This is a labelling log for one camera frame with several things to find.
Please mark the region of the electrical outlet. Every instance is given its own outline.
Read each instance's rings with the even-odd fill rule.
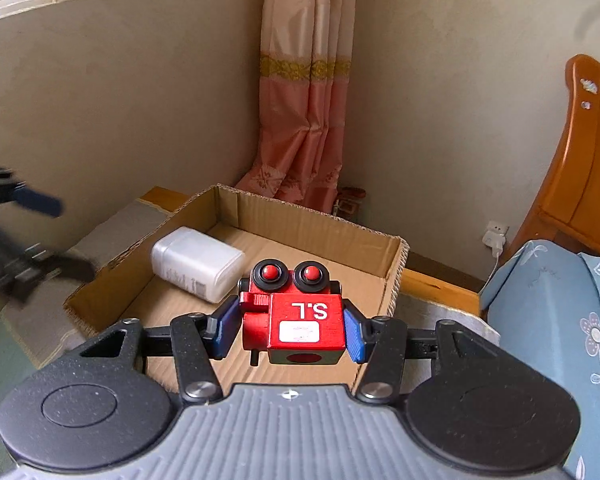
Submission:
[[[495,220],[491,220],[487,225],[487,231],[493,231],[499,235],[506,235],[508,230],[508,225],[504,225],[501,222],[496,222]]]
[[[491,248],[491,254],[494,258],[502,254],[504,244],[507,242],[505,236],[496,231],[487,231],[482,237],[482,243]]]

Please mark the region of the black circular pad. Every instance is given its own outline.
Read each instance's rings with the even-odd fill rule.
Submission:
[[[308,280],[304,275],[304,270],[307,267],[317,267],[320,271],[320,278],[317,280]],[[318,262],[302,262],[294,269],[294,285],[300,292],[317,294],[330,286],[329,271],[327,270],[327,267]]]
[[[549,380],[498,370],[494,361],[444,372],[411,393],[405,412],[416,440],[482,474],[530,474],[561,463],[580,429],[575,401]]]
[[[132,363],[64,356],[17,386],[0,406],[0,436],[18,462],[56,472],[127,460],[173,418],[168,394]]]
[[[85,428],[102,422],[116,411],[116,396],[94,384],[58,388],[42,402],[48,420],[66,428]]]
[[[262,269],[268,265],[277,267],[279,270],[278,277],[275,280],[266,280],[262,276]],[[280,260],[274,260],[272,258],[262,260],[253,267],[251,279],[260,290],[264,290],[265,292],[276,292],[286,285],[286,282],[289,279],[289,269],[287,269],[286,265]]]

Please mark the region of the gold curtain trim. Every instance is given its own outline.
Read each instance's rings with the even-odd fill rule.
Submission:
[[[260,54],[260,75],[277,75],[288,81],[324,81],[337,77],[348,77],[351,70],[349,59],[326,61],[318,59],[311,63],[300,63],[286,59],[275,59],[268,54]]]

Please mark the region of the white label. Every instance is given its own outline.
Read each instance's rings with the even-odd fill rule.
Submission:
[[[202,298],[203,300],[207,299],[205,283],[197,282],[195,278],[190,278],[186,274],[181,274],[177,270],[171,269],[170,267],[166,269],[164,278],[168,282],[173,283],[173,285],[177,285],[187,292]]]
[[[317,343],[320,324],[317,321],[280,321],[280,341],[283,343]]]

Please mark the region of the cardboard flap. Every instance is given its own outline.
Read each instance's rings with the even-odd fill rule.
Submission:
[[[229,197],[237,199],[238,222],[229,225],[380,278],[386,277],[400,246],[398,237],[319,211],[227,187],[219,190],[223,220],[232,218]]]
[[[78,288],[66,300],[64,309],[81,332],[94,336],[115,323],[154,276],[151,266],[154,244],[182,226],[209,231],[217,221],[215,204],[215,188],[199,193],[153,233],[100,269],[93,282]]]

